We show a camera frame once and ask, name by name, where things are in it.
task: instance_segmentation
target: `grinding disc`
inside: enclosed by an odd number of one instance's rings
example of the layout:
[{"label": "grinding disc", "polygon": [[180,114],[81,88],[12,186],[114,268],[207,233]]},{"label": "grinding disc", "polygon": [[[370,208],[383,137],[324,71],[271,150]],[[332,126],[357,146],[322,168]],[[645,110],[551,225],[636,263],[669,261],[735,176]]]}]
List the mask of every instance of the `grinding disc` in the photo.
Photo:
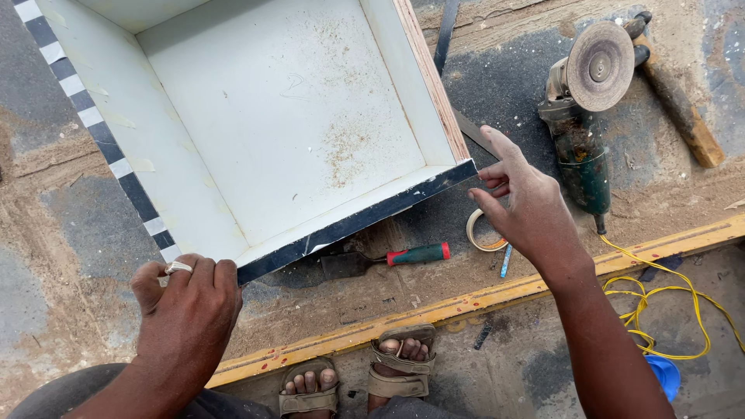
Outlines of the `grinding disc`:
[{"label": "grinding disc", "polygon": [[569,92],[582,108],[606,110],[620,101],[634,75],[634,45],[614,22],[587,27],[574,42],[566,64]]}]

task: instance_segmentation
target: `ring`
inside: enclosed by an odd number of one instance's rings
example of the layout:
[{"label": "ring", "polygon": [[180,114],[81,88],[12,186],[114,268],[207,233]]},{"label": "ring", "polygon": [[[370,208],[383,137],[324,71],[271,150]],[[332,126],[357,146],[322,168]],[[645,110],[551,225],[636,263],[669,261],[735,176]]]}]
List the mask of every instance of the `ring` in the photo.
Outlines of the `ring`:
[{"label": "ring", "polygon": [[186,265],[185,263],[181,263],[178,261],[173,261],[165,266],[165,273],[166,274],[173,274],[175,271],[188,271],[190,274],[194,273],[194,270],[191,269],[191,266]]},{"label": "ring", "polygon": [[507,246],[507,240],[504,237],[499,239],[499,241],[495,244],[488,246],[481,246],[473,239],[473,224],[476,224],[476,218],[481,217],[483,213],[484,211],[481,211],[481,208],[479,208],[475,210],[473,214],[471,214],[468,219],[468,223],[466,224],[466,236],[468,236],[468,240],[471,242],[472,245],[476,246],[476,248],[485,252],[496,252],[499,249],[502,249],[504,246]]}]

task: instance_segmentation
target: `red and green chisel handle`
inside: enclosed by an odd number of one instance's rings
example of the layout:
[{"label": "red and green chisel handle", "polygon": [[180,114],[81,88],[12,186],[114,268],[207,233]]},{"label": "red and green chisel handle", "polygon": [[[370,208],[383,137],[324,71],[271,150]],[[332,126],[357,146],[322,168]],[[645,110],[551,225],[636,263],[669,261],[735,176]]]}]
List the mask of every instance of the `red and green chisel handle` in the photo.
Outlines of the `red and green chisel handle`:
[{"label": "red and green chisel handle", "polygon": [[450,259],[450,248],[448,243],[438,245],[422,246],[400,252],[388,252],[388,265],[401,265],[403,263],[433,262],[435,260]]}]

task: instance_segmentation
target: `yellow power cord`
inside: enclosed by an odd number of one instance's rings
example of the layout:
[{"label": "yellow power cord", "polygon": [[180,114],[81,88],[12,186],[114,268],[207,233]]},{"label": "yellow power cord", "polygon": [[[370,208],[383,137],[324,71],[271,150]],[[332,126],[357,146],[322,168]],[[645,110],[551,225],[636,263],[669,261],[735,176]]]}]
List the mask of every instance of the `yellow power cord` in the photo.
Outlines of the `yellow power cord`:
[{"label": "yellow power cord", "polygon": [[[611,247],[615,248],[616,250],[621,251],[623,254],[625,254],[625,255],[627,255],[629,257],[632,257],[633,259],[636,259],[639,262],[646,263],[649,266],[653,266],[653,267],[658,268],[658,269],[660,269],[662,271],[667,271],[667,272],[670,272],[672,274],[675,274],[675,275],[681,277],[685,281],[685,283],[688,284],[688,288],[684,288],[684,287],[681,287],[681,286],[665,286],[665,287],[662,287],[662,288],[653,289],[650,292],[646,292],[644,290],[644,285],[642,285],[641,282],[639,282],[639,281],[637,281],[637,280],[635,280],[635,279],[633,279],[631,277],[616,277],[616,278],[612,278],[612,279],[608,280],[605,283],[605,285],[603,285],[603,291],[605,291],[606,295],[611,295],[611,294],[628,294],[628,295],[635,295],[636,297],[639,297],[640,298],[639,304],[636,306],[636,310],[634,310],[632,312],[628,312],[628,313],[626,313],[624,315],[621,315],[620,318],[621,318],[621,320],[627,319],[626,322],[624,323],[624,325],[627,326],[627,327],[633,321],[634,322],[634,328],[633,329],[629,329],[629,332],[641,336],[648,343],[648,345],[646,347],[641,346],[640,344],[637,344],[636,345],[636,346],[638,346],[640,349],[642,349],[644,351],[644,355],[646,355],[647,353],[653,353],[655,355],[663,356],[663,357],[668,358],[668,359],[695,359],[695,358],[698,358],[699,356],[704,356],[704,355],[707,354],[708,350],[711,348],[711,341],[709,340],[708,334],[706,333],[706,329],[704,328],[703,322],[701,321],[701,311],[699,310],[699,300],[698,300],[698,297],[699,296],[700,297],[704,297],[706,300],[711,301],[711,303],[714,304],[715,307],[717,307],[719,310],[722,311],[722,313],[724,313],[725,317],[727,317],[727,321],[729,322],[730,326],[732,326],[732,332],[735,333],[735,338],[738,340],[738,343],[740,344],[740,349],[742,349],[742,351],[745,352],[745,344],[743,344],[742,340],[740,339],[740,333],[738,333],[738,330],[735,327],[735,322],[732,321],[732,317],[729,316],[729,313],[727,312],[727,310],[725,310],[724,307],[720,306],[719,303],[717,303],[716,301],[714,301],[708,295],[702,294],[702,293],[694,290],[693,284],[691,283],[691,281],[685,275],[679,274],[678,272],[675,272],[675,271],[672,271],[670,269],[667,269],[666,267],[664,267],[662,265],[657,265],[654,262],[649,262],[647,260],[639,259],[637,256],[634,256],[629,251],[626,251],[626,250],[624,250],[624,249],[622,249],[622,248],[620,248],[620,247],[612,244],[611,242],[609,242],[608,239],[606,239],[606,237],[604,235],[602,235],[602,234],[600,235],[600,238],[608,246],[611,246]],[[631,282],[639,285],[639,288],[641,289],[641,294],[639,294],[638,292],[633,292],[633,291],[606,291],[606,287],[608,285],[610,285],[611,283],[613,283],[615,281],[619,281],[619,280],[631,281]],[[704,348],[701,351],[701,353],[699,353],[697,355],[668,355],[666,353],[657,352],[657,351],[655,351],[653,349],[654,348],[654,338],[652,338],[652,336],[649,336],[648,334],[642,332],[640,330],[640,328],[639,328],[639,315],[641,314],[642,311],[644,311],[644,309],[647,308],[647,305],[649,304],[649,301],[648,301],[649,297],[652,294],[656,294],[656,293],[658,293],[660,291],[665,291],[665,290],[668,290],[668,289],[679,289],[679,290],[690,292],[691,295],[694,298],[694,310],[696,311],[696,319],[698,320],[698,324],[699,324],[699,327],[701,328],[701,332],[703,333],[703,337],[706,340],[706,345],[704,346]]]}]

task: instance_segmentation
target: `black and white checkered edge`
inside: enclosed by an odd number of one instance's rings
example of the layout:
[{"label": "black and white checkered edge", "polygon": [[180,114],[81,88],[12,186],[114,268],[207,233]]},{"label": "black and white checkered edge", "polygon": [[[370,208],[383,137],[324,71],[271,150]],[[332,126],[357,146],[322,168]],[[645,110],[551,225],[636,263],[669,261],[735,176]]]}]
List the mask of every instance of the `black and white checkered edge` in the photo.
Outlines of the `black and white checkered edge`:
[{"label": "black and white checkered edge", "polygon": [[31,32],[31,35],[34,36],[39,50],[60,82],[65,94],[67,94],[73,106],[75,106],[83,125],[90,131],[93,141],[95,141],[98,149],[104,155],[111,172],[119,181],[124,193],[132,201],[132,205],[142,219],[145,229],[148,230],[155,243],[158,244],[163,259],[166,262],[176,259],[181,254],[181,251],[176,246],[173,237],[171,237],[171,234],[165,227],[153,203],[150,202],[148,194],[142,188],[142,184],[137,179],[132,167],[116,144],[111,130],[109,130],[108,125],[104,122],[104,117],[98,112],[93,99],[83,86],[83,82],[67,58],[46,18],[42,15],[39,6],[37,6],[34,0],[11,1],[16,8],[18,16],[20,16],[26,25],[28,31]]}]

